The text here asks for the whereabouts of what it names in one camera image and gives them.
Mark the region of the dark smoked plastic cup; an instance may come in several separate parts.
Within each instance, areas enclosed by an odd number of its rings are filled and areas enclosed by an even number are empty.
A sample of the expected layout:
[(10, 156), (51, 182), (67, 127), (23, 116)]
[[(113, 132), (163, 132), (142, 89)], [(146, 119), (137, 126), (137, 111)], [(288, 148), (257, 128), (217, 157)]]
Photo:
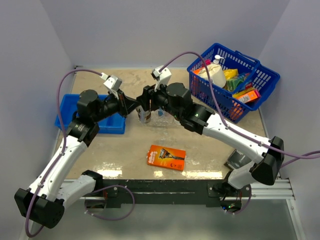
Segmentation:
[[(138, 114), (138, 119), (139, 119), (139, 121), (140, 121), (140, 107), (141, 106), (139, 106), (139, 107), (137, 107), (136, 108), (136, 111), (137, 111), (137, 114)], [(147, 123), (149, 123), (150, 122), (150, 120), (151, 120), (151, 112), (148, 110), (148, 111), (145, 111), (146, 112), (146, 122), (145, 122), (145, 124), (147, 124)]]

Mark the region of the white toothbrush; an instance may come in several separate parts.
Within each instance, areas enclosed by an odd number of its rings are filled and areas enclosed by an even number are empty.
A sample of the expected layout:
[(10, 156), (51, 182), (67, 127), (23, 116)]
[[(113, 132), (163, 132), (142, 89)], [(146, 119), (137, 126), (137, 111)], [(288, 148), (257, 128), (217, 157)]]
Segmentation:
[(144, 111), (144, 109), (142, 107), (140, 107), (140, 112), (139, 112), (139, 119), (140, 119), (140, 122), (142, 124), (145, 124), (146, 123), (146, 112)]

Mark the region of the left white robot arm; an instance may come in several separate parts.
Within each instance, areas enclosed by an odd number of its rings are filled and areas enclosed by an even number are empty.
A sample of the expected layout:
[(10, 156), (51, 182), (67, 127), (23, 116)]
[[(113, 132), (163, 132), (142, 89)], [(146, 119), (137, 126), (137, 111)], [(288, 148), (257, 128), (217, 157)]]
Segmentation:
[(29, 221), (34, 221), (52, 229), (66, 208), (76, 200), (87, 194), (99, 196), (103, 192), (103, 177), (92, 170), (83, 172), (71, 186), (61, 186), (72, 166), (98, 134), (98, 123), (114, 114), (125, 118), (139, 105), (136, 99), (121, 90), (104, 99), (92, 89), (79, 94), (76, 110), (57, 152), (35, 181), (27, 189), (19, 188), (14, 195), (26, 227)]

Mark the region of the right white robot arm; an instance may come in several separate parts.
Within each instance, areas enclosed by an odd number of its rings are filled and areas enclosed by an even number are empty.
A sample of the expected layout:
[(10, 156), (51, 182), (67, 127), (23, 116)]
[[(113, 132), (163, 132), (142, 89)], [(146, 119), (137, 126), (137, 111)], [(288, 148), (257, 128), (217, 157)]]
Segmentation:
[(235, 196), (246, 185), (259, 182), (272, 186), (284, 161), (284, 141), (255, 135), (232, 123), (224, 124), (211, 108), (193, 102), (191, 92), (182, 83), (146, 86), (137, 97), (144, 111), (162, 109), (188, 131), (217, 139), (250, 159), (250, 163), (227, 174), (223, 192)]

